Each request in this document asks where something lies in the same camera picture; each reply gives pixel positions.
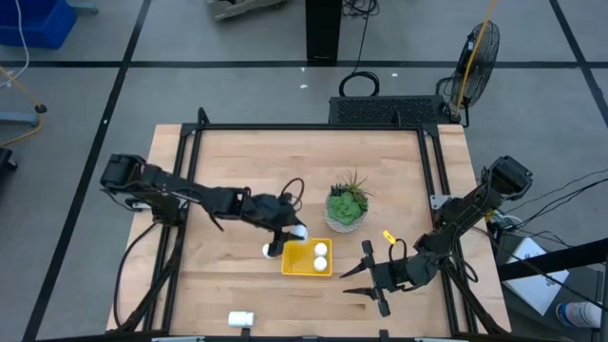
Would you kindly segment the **yellow plastic basket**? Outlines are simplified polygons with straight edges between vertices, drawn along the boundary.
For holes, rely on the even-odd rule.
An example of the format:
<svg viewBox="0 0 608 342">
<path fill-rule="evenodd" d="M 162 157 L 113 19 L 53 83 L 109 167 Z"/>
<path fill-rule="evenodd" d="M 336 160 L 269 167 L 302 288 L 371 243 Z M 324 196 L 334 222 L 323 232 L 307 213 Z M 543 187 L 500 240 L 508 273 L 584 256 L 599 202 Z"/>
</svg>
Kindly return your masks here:
<svg viewBox="0 0 608 342">
<path fill-rule="evenodd" d="M 314 269 L 314 246 L 319 243 L 328 246 L 328 253 L 323 256 L 328 267 L 323 272 Z M 284 245 L 281 273 L 285 276 L 331 276 L 333 274 L 333 242 L 329 238 L 311 238 L 308 241 L 289 241 Z"/>
</svg>

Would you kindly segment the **grey metal cart base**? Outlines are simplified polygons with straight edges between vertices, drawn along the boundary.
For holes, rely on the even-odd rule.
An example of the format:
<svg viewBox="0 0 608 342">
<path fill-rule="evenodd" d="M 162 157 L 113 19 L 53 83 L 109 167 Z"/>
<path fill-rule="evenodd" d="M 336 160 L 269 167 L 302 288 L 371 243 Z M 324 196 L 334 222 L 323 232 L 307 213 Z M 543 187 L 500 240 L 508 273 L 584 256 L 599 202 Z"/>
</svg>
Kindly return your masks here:
<svg viewBox="0 0 608 342">
<path fill-rule="evenodd" d="M 251 10 L 280 7 L 289 0 L 203 0 L 211 15 L 217 20 L 239 16 Z"/>
</svg>

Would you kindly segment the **black aluminium table frame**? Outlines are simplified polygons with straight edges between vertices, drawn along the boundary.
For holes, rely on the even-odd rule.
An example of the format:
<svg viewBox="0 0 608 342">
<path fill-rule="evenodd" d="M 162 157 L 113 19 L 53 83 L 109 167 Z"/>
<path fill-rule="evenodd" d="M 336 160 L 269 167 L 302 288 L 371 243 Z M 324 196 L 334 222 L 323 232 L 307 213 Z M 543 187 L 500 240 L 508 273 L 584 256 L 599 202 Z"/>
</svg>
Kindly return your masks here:
<svg viewBox="0 0 608 342">
<path fill-rule="evenodd" d="M 298 215 L 311 236 L 332 241 L 332 275 L 282 274 L 280 259 L 262 254 L 269 232 L 239 221 L 214 224 L 197 205 L 173 228 L 154 226 L 144 211 L 130 227 L 133 250 L 118 295 L 122 318 L 110 320 L 110 329 L 235 338 L 240 329 L 228 325 L 231 311 L 255 314 L 254 338 L 378 338 L 380 330 L 392 338 L 439 337 L 480 329 L 456 287 L 440 277 L 414 292 L 390 294 L 387 317 L 370 299 L 344 293 L 369 286 L 368 273 L 340 278 L 358 263 L 364 240 L 380 261 L 411 253 L 432 227 L 429 197 L 475 187 L 460 126 L 161 124 L 147 159 L 208 186 L 301 192 Z M 354 169 L 368 177 L 363 187 L 374 197 L 357 230 L 336 233 L 324 220 L 326 198 Z"/>
</svg>

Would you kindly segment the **white flat box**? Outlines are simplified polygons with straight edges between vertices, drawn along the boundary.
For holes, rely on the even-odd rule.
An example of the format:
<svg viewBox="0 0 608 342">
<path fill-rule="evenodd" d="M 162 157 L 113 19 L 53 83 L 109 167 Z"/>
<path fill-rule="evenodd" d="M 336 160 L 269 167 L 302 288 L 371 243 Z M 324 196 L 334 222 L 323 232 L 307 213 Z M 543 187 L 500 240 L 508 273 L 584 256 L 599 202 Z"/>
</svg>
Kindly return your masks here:
<svg viewBox="0 0 608 342">
<path fill-rule="evenodd" d="M 545 255 L 546 251 L 532 238 L 525 237 L 512 252 L 506 263 L 517 262 Z M 503 282 L 509 290 L 522 299 L 538 314 L 545 315 L 560 291 L 560 285 L 544 275 L 531 275 Z"/>
</svg>

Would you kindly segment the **black floor fan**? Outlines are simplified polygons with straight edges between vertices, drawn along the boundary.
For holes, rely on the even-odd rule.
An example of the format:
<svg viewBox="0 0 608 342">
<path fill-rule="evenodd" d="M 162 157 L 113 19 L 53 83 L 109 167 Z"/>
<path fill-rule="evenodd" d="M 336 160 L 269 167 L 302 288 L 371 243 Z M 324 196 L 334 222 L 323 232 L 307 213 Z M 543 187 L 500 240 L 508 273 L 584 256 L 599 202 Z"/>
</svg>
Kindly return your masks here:
<svg viewBox="0 0 608 342">
<path fill-rule="evenodd" d="M 454 72 L 437 82 L 435 93 L 444 91 L 446 111 L 452 124 L 461 122 L 463 110 L 464 127 L 468 127 L 468 110 L 485 91 L 496 64 L 500 38 L 499 28 L 491 21 L 478 24 L 467 35 Z"/>
</svg>

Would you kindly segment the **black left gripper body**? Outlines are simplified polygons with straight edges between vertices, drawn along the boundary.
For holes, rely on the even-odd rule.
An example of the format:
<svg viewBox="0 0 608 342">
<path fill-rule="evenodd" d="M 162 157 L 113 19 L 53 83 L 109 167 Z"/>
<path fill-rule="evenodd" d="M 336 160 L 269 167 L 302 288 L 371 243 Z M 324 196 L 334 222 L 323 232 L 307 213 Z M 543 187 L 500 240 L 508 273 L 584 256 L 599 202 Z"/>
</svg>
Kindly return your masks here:
<svg viewBox="0 0 608 342">
<path fill-rule="evenodd" d="M 296 216 L 292 204 L 294 196 L 258 194 L 245 201 L 245 221 L 271 232 L 281 232 L 284 227 L 303 225 Z"/>
</svg>

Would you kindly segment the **succulents in triangle-patterned pot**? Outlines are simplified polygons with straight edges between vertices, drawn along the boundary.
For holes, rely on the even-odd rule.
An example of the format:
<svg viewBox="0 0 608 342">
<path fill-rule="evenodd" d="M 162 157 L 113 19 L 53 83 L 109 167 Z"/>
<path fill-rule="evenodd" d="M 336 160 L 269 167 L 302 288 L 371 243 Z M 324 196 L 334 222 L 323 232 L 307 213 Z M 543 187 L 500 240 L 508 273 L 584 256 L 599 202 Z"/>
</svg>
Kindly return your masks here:
<svg viewBox="0 0 608 342">
<path fill-rule="evenodd" d="M 361 226 L 374 197 L 363 187 L 367 178 L 360 179 L 357 169 L 349 170 L 342 182 L 331 186 L 324 209 L 324 220 L 331 230 L 347 234 Z"/>
</svg>

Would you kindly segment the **white and blue bottle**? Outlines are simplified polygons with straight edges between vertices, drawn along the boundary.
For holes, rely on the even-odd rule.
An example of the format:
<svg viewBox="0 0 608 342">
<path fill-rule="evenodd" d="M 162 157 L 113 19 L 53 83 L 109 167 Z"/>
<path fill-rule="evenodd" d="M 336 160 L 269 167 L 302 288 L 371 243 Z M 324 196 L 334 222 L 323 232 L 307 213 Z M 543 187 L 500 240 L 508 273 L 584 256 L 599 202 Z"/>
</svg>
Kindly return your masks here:
<svg viewBox="0 0 608 342">
<path fill-rule="evenodd" d="M 559 322 L 566 327 L 599 329 L 602 310 L 591 302 L 560 303 L 556 307 Z"/>
</svg>

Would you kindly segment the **grey table foot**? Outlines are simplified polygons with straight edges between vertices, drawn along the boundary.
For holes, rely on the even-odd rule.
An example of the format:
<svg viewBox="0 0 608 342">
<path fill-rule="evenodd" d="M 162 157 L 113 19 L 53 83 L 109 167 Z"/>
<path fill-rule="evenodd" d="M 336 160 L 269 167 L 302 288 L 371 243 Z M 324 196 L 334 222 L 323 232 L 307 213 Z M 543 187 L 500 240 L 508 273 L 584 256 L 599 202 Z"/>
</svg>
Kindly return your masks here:
<svg viewBox="0 0 608 342">
<path fill-rule="evenodd" d="M 41 117 L 38 113 L 0 111 L 0 123 L 28 124 L 32 127 L 37 127 L 40 122 Z"/>
</svg>

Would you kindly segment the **blue plastic bin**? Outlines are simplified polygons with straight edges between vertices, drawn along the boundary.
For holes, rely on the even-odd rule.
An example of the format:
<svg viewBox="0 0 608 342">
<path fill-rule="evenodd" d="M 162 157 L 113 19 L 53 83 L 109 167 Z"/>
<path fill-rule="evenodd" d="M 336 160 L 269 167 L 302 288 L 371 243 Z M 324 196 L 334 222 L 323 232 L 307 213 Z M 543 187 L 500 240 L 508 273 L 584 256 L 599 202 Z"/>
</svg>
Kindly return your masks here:
<svg viewBox="0 0 608 342">
<path fill-rule="evenodd" d="M 59 48 L 77 21 L 66 0 L 0 0 L 0 45 Z"/>
</svg>

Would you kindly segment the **black perforated computer case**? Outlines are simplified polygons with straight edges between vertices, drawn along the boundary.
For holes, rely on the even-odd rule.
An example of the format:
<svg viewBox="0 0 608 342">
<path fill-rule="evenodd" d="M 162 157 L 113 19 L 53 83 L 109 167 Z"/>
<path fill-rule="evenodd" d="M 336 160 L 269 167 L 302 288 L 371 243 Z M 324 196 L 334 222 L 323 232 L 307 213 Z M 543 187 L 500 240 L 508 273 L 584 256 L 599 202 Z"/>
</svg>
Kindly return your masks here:
<svg viewBox="0 0 608 342">
<path fill-rule="evenodd" d="M 332 97 L 330 124 L 450 124 L 439 95 Z"/>
</svg>

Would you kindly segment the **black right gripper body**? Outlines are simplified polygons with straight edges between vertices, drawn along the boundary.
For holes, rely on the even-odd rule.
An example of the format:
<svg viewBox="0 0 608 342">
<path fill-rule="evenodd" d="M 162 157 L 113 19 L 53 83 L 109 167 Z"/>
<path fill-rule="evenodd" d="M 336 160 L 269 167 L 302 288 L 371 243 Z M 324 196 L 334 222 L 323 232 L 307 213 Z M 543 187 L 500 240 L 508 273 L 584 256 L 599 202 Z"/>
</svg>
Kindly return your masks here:
<svg viewBox="0 0 608 342">
<path fill-rule="evenodd" d="M 430 282 L 430 259 L 424 254 L 393 259 L 387 262 L 376 263 L 373 258 L 373 249 L 369 240 L 362 242 L 364 257 L 371 263 L 370 275 L 372 287 L 379 294 L 378 310 L 382 317 L 390 316 L 390 306 L 385 299 L 384 291 L 410 292 Z"/>
</svg>

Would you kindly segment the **black floor object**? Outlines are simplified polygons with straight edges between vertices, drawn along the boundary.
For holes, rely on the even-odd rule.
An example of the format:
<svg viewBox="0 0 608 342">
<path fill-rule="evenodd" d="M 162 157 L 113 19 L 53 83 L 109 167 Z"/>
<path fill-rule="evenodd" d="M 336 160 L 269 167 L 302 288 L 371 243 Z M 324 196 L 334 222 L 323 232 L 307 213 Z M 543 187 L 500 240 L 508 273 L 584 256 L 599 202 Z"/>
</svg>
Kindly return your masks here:
<svg viewBox="0 0 608 342">
<path fill-rule="evenodd" d="M 0 172 L 15 171 L 18 168 L 13 152 L 8 148 L 0 148 Z"/>
</svg>

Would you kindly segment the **black beam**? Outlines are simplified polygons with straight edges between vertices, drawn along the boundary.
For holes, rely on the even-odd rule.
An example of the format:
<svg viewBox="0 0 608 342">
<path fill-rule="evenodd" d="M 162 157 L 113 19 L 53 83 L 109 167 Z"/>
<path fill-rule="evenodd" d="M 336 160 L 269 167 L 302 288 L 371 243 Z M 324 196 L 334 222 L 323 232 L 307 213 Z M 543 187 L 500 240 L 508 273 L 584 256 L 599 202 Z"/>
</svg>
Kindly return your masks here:
<svg viewBox="0 0 608 342">
<path fill-rule="evenodd" d="M 505 263 L 498 268 L 500 280 L 544 275 L 600 264 L 608 259 L 608 238 L 581 244 L 544 255 Z"/>
</svg>

